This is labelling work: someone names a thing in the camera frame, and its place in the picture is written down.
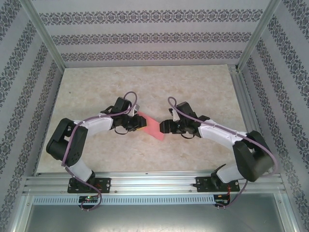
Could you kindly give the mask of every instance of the table surface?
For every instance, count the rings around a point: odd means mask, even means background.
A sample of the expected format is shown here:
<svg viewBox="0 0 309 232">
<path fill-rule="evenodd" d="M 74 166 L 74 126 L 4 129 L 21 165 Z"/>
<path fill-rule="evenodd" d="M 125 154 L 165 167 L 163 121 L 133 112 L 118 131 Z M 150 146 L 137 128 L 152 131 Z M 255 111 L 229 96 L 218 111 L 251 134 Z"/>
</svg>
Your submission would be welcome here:
<svg viewBox="0 0 309 232">
<path fill-rule="evenodd" d="M 158 122 L 172 119 L 167 98 L 173 96 L 178 103 L 190 103 L 198 116 L 245 131 L 226 65 L 66 69 L 37 172 L 65 171 L 45 151 L 61 119 L 97 115 L 131 90 L 140 111 Z M 167 134 L 159 141 L 143 131 L 118 135 L 113 130 L 88 137 L 82 157 L 95 172 L 214 170 L 234 159 L 232 151 L 207 139 Z"/>
</svg>

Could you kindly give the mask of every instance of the pink block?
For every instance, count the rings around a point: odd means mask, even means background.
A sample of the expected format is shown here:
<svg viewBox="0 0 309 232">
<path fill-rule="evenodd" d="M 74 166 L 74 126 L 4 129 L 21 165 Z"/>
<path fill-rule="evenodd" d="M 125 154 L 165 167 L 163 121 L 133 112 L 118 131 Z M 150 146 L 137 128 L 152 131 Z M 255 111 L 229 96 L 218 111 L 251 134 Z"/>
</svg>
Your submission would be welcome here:
<svg viewBox="0 0 309 232">
<path fill-rule="evenodd" d="M 154 138 L 162 141 L 164 139 L 164 134 L 160 132 L 160 123 L 141 111 L 138 111 L 138 114 L 144 117 L 147 121 L 147 126 L 142 128 L 142 130 Z"/>
</svg>

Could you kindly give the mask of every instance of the black mounting bracket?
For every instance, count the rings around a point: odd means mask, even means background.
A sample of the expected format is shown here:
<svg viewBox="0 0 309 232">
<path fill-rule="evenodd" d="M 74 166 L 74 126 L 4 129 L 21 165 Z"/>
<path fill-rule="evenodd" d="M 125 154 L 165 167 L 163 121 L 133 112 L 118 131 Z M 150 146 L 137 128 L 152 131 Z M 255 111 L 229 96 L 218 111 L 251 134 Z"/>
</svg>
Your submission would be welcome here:
<svg viewBox="0 0 309 232">
<path fill-rule="evenodd" d="M 195 180 L 196 184 L 193 184 L 193 187 L 197 188 L 197 192 L 228 192 L 228 187 L 230 187 L 230 192 L 240 191 L 237 180 L 233 180 L 227 184 L 222 183 L 219 188 L 211 182 L 211 176 L 198 176 Z"/>
<path fill-rule="evenodd" d="M 110 178 L 94 178 L 94 187 L 99 189 L 101 193 L 110 193 L 111 179 Z M 97 193 L 94 189 L 79 182 L 75 178 L 69 180 L 68 193 Z"/>
</svg>

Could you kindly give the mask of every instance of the patterned wallpaper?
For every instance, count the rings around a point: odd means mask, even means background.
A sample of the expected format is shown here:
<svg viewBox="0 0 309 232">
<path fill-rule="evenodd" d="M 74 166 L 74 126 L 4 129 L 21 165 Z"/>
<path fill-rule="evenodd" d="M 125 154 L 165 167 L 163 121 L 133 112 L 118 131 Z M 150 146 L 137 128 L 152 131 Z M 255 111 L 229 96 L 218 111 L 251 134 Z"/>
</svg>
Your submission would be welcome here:
<svg viewBox="0 0 309 232">
<path fill-rule="evenodd" d="M 301 231 L 309 231 L 308 19 L 309 1 L 283 0 L 242 71 Z"/>
<path fill-rule="evenodd" d="M 0 0 L 0 231 L 33 175 L 62 74 L 17 0 Z"/>
<path fill-rule="evenodd" d="M 237 64 L 269 0 L 33 0 L 67 67 Z"/>
</svg>

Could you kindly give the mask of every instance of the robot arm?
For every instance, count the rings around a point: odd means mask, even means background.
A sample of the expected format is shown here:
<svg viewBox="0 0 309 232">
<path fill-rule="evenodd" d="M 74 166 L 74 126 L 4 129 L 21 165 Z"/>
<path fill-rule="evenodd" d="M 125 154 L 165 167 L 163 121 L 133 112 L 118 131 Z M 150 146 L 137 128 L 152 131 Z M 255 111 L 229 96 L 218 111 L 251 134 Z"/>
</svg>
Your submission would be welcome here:
<svg viewBox="0 0 309 232">
<path fill-rule="evenodd" d="M 98 117 L 84 122 L 76 129 L 65 165 L 77 178 L 85 182 L 91 182 L 95 178 L 95 173 L 86 166 L 81 158 L 86 138 L 119 126 L 124 127 L 127 132 L 146 126 L 146 119 L 137 114 L 138 105 L 131 109 L 128 114 L 113 116 L 131 106 L 132 103 L 129 100 L 119 97 L 114 106 L 101 111 Z M 71 137 L 73 129 L 80 122 L 80 120 L 62 119 L 46 146 L 47 153 L 62 161 L 69 143 L 68 138 Z"/>
<path fill-rule="evenodd" d="M 162 133 L 185 134 L 188 132 L 193 137 L 211 139 L 234 152 L 235 161 L 220 166 L 211 175 L 211 182 L 217 188 L 222 183 L 229 183 L 238 179 L 247 179 L 254 182 L 273 166 L 272 158 L 261 148 L 243 138 L 226 132 L 223 130 L 225 127 L 215 123 L 209 117 L 197 117 L 187 102 L 178 104 L 176 108 L 186 115 L 216 126 L 201 124 L 178 114 L 174 109 L 169 109 L 173 119 L 165 120 L 160 124 L 160 131 Z M 253 130 L 250 133 L 235 132 L 256 141 L 269 150 L 265 140 L 257 131 Z"/>
</svg>

